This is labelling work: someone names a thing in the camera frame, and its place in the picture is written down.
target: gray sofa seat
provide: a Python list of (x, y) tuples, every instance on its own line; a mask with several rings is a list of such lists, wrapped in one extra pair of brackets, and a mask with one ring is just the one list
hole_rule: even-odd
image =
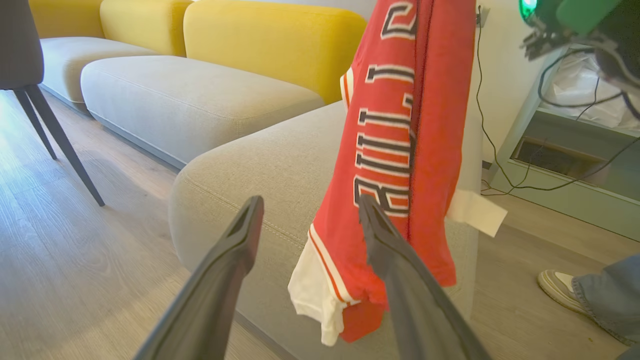
[(80, 74), (90, 62), (121, 56), (157, 55), (144, 47), (92, 37), (41, 39), (44, 80), (48, 92), (83, 113), (88, 113), (80, 89)]
[(177, 168), (324, 105), (301, 86), (177, 56), (95, 61), (81, 84), (96, 119)]
[[(193, 270), (244, 201), (265, 200), (256, 264), (244, 280), (237, 310), (298, 359), (398, 359), (390, 317), (376, 332), (334, 347), (320, 342), (320, 324), (296, 315), (287, 284), (307, 231), (332, 177), (345, 121), (342, 102), (300, 115), (206, 152), (178, 175), (170, 197), (170, 227), (182, 263)], [(469, 122), (458, 188), (479, 192), (479, 123)], [(446, 291), (470, 316), (477, 231), (447, 221), (458, 284)]]

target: jeans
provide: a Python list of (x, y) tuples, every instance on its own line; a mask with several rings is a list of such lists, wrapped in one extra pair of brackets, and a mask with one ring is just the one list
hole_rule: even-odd
[(600, 275), (573, 278), (578, 301), (599, 326), (622, 343), (633, 346), (619, 359), (637, 359), (640, 351), (640, 254), (609, 265)]

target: green light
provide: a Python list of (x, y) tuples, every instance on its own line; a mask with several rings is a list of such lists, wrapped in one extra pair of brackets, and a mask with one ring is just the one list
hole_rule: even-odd
[(520, 16), (527, 22), (538, 6), (538, 0), (520, 0)]

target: shoe sole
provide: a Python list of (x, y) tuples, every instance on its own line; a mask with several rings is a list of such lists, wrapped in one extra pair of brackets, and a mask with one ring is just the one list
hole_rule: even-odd
[(557, 285), (553, 282), (552, 279), (548, 277), (546, 271), (538, 274), (538, 286), (544, 291), (550, 298), (552, 298), (558, 304), (566, 307), (571, 311), (575, 311), (578, 314), (582, 314), (586, 317), (589, 317), (587, 312), (584, 310), (580, 302), (572, 299), (567, 294), (565, 294), (561, 289), (557, 287)]

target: wire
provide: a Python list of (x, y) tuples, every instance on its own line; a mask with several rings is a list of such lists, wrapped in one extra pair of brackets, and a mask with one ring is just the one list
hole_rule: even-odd
[[(535, 186), (521, 186), (524, 183), (524, 181), (527, 179), (527, 176), (529, 175), (529, 170), (531, 169), (531, 163), (532, 163), (533, 156), (535, 154), (537, 154), (538, 152), (540, 152), (542, 150), (542, 148), (544, 148), (544, 143), (543, 143), (543, 145), (540, 147), (540, 149), (538, 149), (536, 152), (531, 154), (531, 157), (529, 158), (529, 164), (527, 165), (527, 171), (526, 171), (526, 173), (524, 175), (524, 178), (518, 184), (514, 185), (511, 182), (509, 176), (507, 176), (506, 171), (504, 170), (504, 168), (502, 167), (502, 165), (498, 161), (498, 150), (497, 150), (495, 144), (493, 143), (493, 141), (491, 140), (491, 138), (489, 137), (489, 134), (486, 132), (486, 129), (484, 128), (484, 113), (482, 111), (482, 107), (480, 106), (480, 99), (479, 99), (480, 89), (482, 87), (482, 80), (483, 80), (482, 65), (480, 63), (480, 39), (482, 37), (482, 27), (480, 27), (479, 29), (480, 30), (478, 32), (478, 41), (477, 41), (477, 46), (476, 46), (476, 58), (477, 58), (477, 62), (478, 62), (478, 71), (479, 71), (479, 75), (480, 75), (480, 82), (478, 84), (478, 90), (476, 92), (476, 103), (478, 105), (478, 111), (480, 112), (480, 117), (481, 117), (481, 120), (482, 120), (481, 121), (482, 131), (483, 131), (484, 135), (486, 136), (487, 140), (489, 141), (489, 144), (491, 144), (491, 147), (493, 148), (493, 158), (495, 160), (495, 164), (498, 166), (498, 168), (502, 172), (502, 175), (504, 175), (504, 178), (507, 180), (507, 182), (511, 186), (511, 189), (508, 192), (503, 192), (502, 190), (498, 190), (498, 189), (495, 189), (495, 188), (491, 187), (491, 185), (486, 180), (483, 180), (483, 182), (486, 183), (488, 188), (482, 190), (482, 192), (483, 191), (487, 191), (487, 190), (496, 190), (496, 191), (499, 191), (501, 193), (497, 193), (497, 194), (482, 194), (482, 195), (484, 195), (484, 196), (509, 195), (515, 189), (533, 189), (533, 190), (540, 190), (540, 191), (549, 192), (549, 191), (552, 191), (552, 190), (557, 190), (557, 189), (563, 188), (565, 186), (568, 186), (568, 185), (571, 185), (573, 183), (576, 183), (577, 181), (584, 180), (587, 177), (592, 176), (592, 175), (596, 174), (597, 172), (601, 171), (605, 167), (609, 166), (620, 154), (625, 152), (625, 150), (630, 148), (636, 142), (640, 141), (640, 136), (639, 136), (639, 137), (635, 138), (633, 141), (631, 141), (630, 143), (628, 143), (626, 146), (624, 146), (622, 149), (620, 149), (614, 156), (611, 157), (611, 159), (609, 159), (609, 161), (604, 163), (597, 170), (592, 171), (592, 172), (590, 172), (588, 174), (584, 174), (583, 176), (580, 176), (580, 177), (578, 177), (578, 178), (576, 178), (574, 180), (568, 181), (568, 182), (566, 182), (564, 184), (555, 186), (553, 188), (538, 188), (538, 187), (535, 187)], [(547, 104), (550, 104), (550, 105), (553, 105), (553, 106), (558, 106), (560, 108), (581, 108), (583, 106), (587, 106), (587, 108), (584, 109), (582, 111), (582, 113), (580, 113), (580, 115), (576, 118), (576, 120), (579, 120), (580, 117), (584, 114), (584, 112), (587, 111), (590, 107), (592, 107), (594, 105), (597, 105), (597, 104), (602, 104), (603, 102), (611, 101), (613, 99), (616, 99), (616, 98), (622, 96), (624, 98), (625, 103), (627, 104), (627, 107), (629, 108), (629, 110), (632, 112), (632, 114), (637, 119), (640, 120), (640, 111), (638, 111), (633, 106), (633, 104), (631, 103), (631, 100), (628, 97), (628, 94), (625, 93), (625, 92), (620, 92), (620, 93), (618, 93), (618, 94), (616, 94), (614, 96), (609, 96), (609, 97), (606, 97), (605, 99), (597, 100), (597, 92), (598, 92), (598, 85), (600, 84), (600, 78), (598, 78), (598, 81), (596, 82), (596, 88), (595, 88), (595, 91), (594, 91), (594, 101), (589, 103), (589, 104), (573, 104), (573, 105), (557, 104), (557, 103), (548, 101), (547, 99), (544, 98), (544, 96), (542, 95), (542, 88), (543, 88), (545, 76), (547, 75), (547, 72), (553, 66), (555, 66), (557, 63), (559, 63), (562, 59), (566, 58), (567, 56), (570, 56), (570, 55), (573, 55), (573, 54), (577, 54), (577, 53), (592, 53), (593, 51), (594, 51), (593, 49), (578, 49), (578, 50), (569, 51), (566, 54), (564, 54), (562, 56), (559, 56), (558, 59), (556, 59), (553, 63), (551, 63), (551, 65), (549, 65), (547, 68), (545, 68), (545, 70), (540, 75), (540, 83), (538, 84), (538, 97), (540, 98), (540, 100), (542, 100), (543, 102), (546, 102)]]
[(588, 104), (571, 104), (571, 105), (567, 105), (567, 104), (558, 104), (556, 102), (550, 101), (547, 98), (545, 98), (545, 96), (542, 94), (542, 88), (544, 87), (545, 84), (545, 76), (547, 75), (547, 72), (554, 66), (556, 66), (557, 63), (559, 63), (560, 61), (562, 61), (563, 59), (565, 59), (567, 56), (571, 56), (573, 54), (579, 54), (579, 53), (593, 53), (594, 49), (578, 49), (578, 50), (572, 50), (572, 51), (568, 51), (566, 54), (562, 55), (562, 56), (558, 56), (558, 58), (551, 63), (551, 65), (549, 65), (548, 67), (545, 68), (545, 70), (542, 72), (542, 74), (540, 74), (540, 82), (538, 83), (538, 97), (540, 98), (540, 100), (542, 100), (543, 102), (549, 104), (549, 105), (553, 105), (553, 106), (557, 106), (559, 108), (581, 108), (583, 106), (593, 106), (593, 105), (597, 105), (597, 104), (602, 104), (603, 102), (607, 102), (607, 101), (611, 101), (617, 97), (622, 96), (622, 92), (617, 93), (616, 95), (613, 96), (609, 96), (609, 97), (605, 97), (602, 100), (597, 100), (593, 103), (588, 103)]

